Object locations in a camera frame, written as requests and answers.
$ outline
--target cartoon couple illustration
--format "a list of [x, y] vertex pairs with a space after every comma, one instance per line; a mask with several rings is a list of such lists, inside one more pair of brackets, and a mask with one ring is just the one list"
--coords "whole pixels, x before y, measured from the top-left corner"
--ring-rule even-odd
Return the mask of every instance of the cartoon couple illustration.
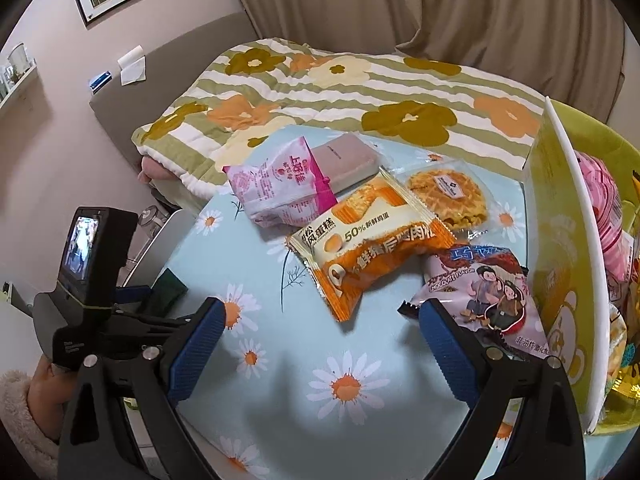
[[489, 326], [505, 332], [519, 329], [524, 320], [524, 295], [509, 280], [501, 280], [489, 266], [476, 269], [479, 280], [469, 286], [468, 294], [472, 298], [466, 309], [460, 314], [466, 322], [479, 320], [482, 326]]

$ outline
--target hand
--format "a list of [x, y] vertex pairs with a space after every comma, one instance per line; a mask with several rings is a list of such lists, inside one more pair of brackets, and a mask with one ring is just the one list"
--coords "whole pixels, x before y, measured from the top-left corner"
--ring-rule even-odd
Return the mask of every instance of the hand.
[[71, 400], [77, 376], [75, 372], [54, 375], [51, 361], [44, 355], [33, 374], [27, 393], [27, 406], [33, 421], [51, 440], [60, 438], [64, 416], [62, 404]]

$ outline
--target tissue paper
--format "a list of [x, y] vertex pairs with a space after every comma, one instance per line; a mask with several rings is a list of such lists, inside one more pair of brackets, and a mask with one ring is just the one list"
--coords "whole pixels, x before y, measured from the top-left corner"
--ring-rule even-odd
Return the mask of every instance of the tissue paper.
[[145, 53], [140, 45], [122, 56], [118, 64], [122, 86], [146, 79]]

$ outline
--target orange snack package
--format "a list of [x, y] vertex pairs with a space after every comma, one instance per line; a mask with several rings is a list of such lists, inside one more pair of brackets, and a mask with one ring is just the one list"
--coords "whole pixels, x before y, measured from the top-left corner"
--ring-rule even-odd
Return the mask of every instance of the orange snack package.
[[448, 249], [449, 229], [384, 169], [289, 241], [338, 321], [371, 283], [411, 254]]

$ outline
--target pink snack bag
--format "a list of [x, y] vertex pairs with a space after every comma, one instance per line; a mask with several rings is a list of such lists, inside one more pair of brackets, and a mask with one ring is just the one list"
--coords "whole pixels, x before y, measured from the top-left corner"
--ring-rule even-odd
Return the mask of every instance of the pink snack bag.
[[258, 168], [225, 166], [222, 171], [244, 212], [260, 227], [304, 227], [337, 203], [305, 137], [284, 144]]
[[575, 156], [596, 216], [604, 267], [622, 282], [627, 258], [622, 239], [622, 205], [618, 186], [601, 160], [581, 152], [575, 152]]

